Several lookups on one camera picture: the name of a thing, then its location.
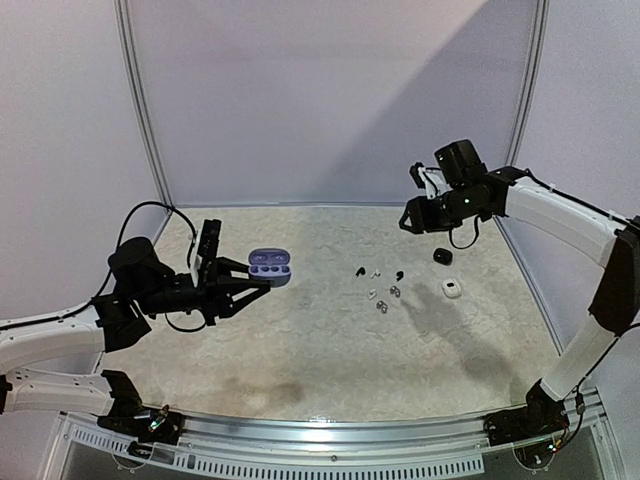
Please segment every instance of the metal frame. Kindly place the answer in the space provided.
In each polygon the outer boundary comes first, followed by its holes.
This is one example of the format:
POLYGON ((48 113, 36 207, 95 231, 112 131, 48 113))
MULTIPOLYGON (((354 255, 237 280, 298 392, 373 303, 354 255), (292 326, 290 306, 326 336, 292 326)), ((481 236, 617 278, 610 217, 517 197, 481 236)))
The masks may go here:
POLYGON ((494 218, 494 221, 496 223, 496 226, 498 227, 498 230, 500 230, 502 237, 507 243, 509 250, 511 250, 511 254, 513 255, 513 258, 518 264, 518 267, 522 272, 522 276, 524 277, 525 281, 527 282, 527 285, 529 286, 529 290, 531 290, 531 293, 533 294, 533 299, 535 300, 536 305, 538 305, 538 309, 542 314, 544 323, 547 325, 547 329, 549 330, 549 335, 551 336, 551 340, 553 341, 553 344, 555 345, 556 350, 558 351, 559 354, 562 353, 562 351, 564 350, 564 347, 562 346, 562 342, 560 341, 560 336, 558 335, 558 332, 553 326, 553 322, 551 321, 551 315, 549 314, 547 305, 544 299, 542 298, 542 291, 538 286, 538 283, 533 278, 533 275, 531 275, 531 272, 529 271, 529 269, 527 268, 527 265, 522 259, 522 256, 520 255, 520 250, 518 249, 518 247, 516 247, 515 243, 511 239, 511 236, 509 235, 509 232, 507 231, 504 225, 504 219, 494 218))
POLYGON ((542 44, 544 41, 544 32, 547 26, 548 13, 549 0, 538 0, 536 5, 536 16, 531 29, 531 42, 529 44, 529 52, 527 54, 527 66, 522 79, 518 113, 516 116, 516 122, 513 126, 513 131, 511 132, 506 165, 515 164, 522 144, 522 139, 524 137, 524 130, 527 124, 527 118, 529 117, 529 111, 531 110, 534 87, 540 67, 540 59, 542 57, 542 44))
MULTIPOLYGON (((588 408, 583 427, 594 435, 604 478, 624 478, 595 389, 585 392, 585 402, 588 408)), ((156 445, 149 464, 231 479, 258 478, 262 472, 266 473, 264 478, 290 480, 340 480, 350 475, 358 480, 383 480, 386 472, 397 480, 464 478, 484 471, 483 454, 512 448, 489 446, 482 430, 486 413, 370 423, 280 422, 190 414, 178 446, 156 445)), ((570 408, 568 414, 575 425, 577 413, 570 408)), ((91 416, 62 414, 56 426, 42 478, 60 478, 72 442, 140 461, 126 453, 132 438, 98 428, 91 416)))
POLYGON ((115 0, 115 10, 120 43, 122 44, 122 54, 127 71, 129 88, 131 90, 131 99, 133 100, 133 106, 136 111, 140 135, 142 136, 142 142, 147 153, 151 174, 153 175, 153 180, 155 181, 158 195, 162 202, 173 205, 171 189, 169 188, 169 182, 167 181, 167 176, 160 159, 158 145, 149 118, 149 109, 144 95, 140 69, 138 68, 128 0, 115 0))

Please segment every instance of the purple earbud case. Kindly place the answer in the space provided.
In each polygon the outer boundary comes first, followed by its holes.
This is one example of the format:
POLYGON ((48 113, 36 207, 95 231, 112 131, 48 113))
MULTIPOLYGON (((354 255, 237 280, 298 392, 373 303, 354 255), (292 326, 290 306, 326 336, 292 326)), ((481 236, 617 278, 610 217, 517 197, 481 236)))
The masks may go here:
POLYGON ((289 283, 291 255, 281 248, 258 248, 249 254, 249 278, 269 280, 273 288, 289 283))

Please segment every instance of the gray wall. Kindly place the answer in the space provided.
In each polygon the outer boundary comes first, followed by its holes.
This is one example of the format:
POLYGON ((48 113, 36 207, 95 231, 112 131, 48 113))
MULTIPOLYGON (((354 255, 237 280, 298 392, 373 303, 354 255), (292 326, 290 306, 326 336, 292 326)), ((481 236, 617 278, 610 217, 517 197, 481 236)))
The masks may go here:
POLYGON ((405 202, 470 137, 504 164, 532 0, 132 2, 180 205, 405 202))
MULTIPOLYGON (((87 300, 120 224, 157 198, 111 2, 4 2, 0 15, 0 318, 87 300)), ((130 234, 155 235, 141 211, 130 234)), ((81 370, 90 358, 53 362, 81 370)), ((55 414, 0 417, 0 478, 36 478, 55 414)))
MULTIPOLYGON (((551 2, 540 74, 518 166, 605 209, 640 214, 640 3, 551 2)), ((527 225, 507 223, 567 345, 602 270, 527 225)), ((599 367, 629 478, 640 478, 640 336, 599 367)))

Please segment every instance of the speckled mat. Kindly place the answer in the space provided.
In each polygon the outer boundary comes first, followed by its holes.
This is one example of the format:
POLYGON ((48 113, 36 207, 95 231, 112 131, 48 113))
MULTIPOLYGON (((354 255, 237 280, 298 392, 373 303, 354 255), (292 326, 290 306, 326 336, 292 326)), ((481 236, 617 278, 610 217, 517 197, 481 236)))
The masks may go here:
MULTIPOLYGON (((103 368, 127 372, 153 405, 281 420, 404 420, 521 403, 557 357, 520 270, 497 230, 481 225, 477 244, 432 260, 446 234, 398 228, 399 208, 264 207, 191 209, 199 228, 223 221, 219 255, 243 263, 259 247, 292 255, 293 276, 234 318, 195 334, 163 317, 134 347, 106 354, 103 368), (356 278, 364 266, 367 275, 356 278), (371 279, 378 268, 382 275, 371 279), (404 278, 396 283, 395 274, 404 278), (463 289, 446 298, 442 280, 463 289), (397 285, 399 299, 389 294, 397 285), (368 299, 377 289, 378 297, 368 299), (389 305, 386 315, 376 301, 389 305)), ((455 231, 464 244, 470 225, 455 231)), ((173 216, 157 245, 179 271, 188 230, 173 216)), ((200 318, 173 314, 193 327, 200 318)))

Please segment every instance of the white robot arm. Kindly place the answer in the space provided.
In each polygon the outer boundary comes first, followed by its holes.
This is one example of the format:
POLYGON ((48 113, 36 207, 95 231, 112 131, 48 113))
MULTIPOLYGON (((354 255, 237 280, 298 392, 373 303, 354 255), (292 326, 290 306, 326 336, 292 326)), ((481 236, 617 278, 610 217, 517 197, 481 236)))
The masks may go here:
POLYGON ((219 220, 205 220, 190 273, 177 274, 160 262, 149 239, 132 238, 109 257, 116 279, 113 293, 53 314, 0 321, 0 414, 17 410, 90 413, 98 416, 101 427, 141 442, 177 443, 183 416, 169 412, 168 407, 144 407, 125 373, 69 375, 25 365, 128 348, 151 331, 144 315, 155 318, 198 310, 205 319, 203 327, 215 325, 216 317, 232 317, 268 293, 268 281, 246 278, 247 265, 217 257, 220 228, 219 220), (236 272, 245 275, 234 276, 236 272))
POLYGON ((640 217, 627 220, 555 190, 529 171, 488 172, 469 140, 435 153, 439 174, 418 163, 410 174, 426 195, 407 203, 400 228, 414 234, 448 231, 462 220, 493 215, 529 223, 575 247, 605 269, 586 322, 555 365, 527 394, 527 406, 485 419, 492 444, 550 433, 568 425, 564 399, 576 392, 640 310, 640 217))

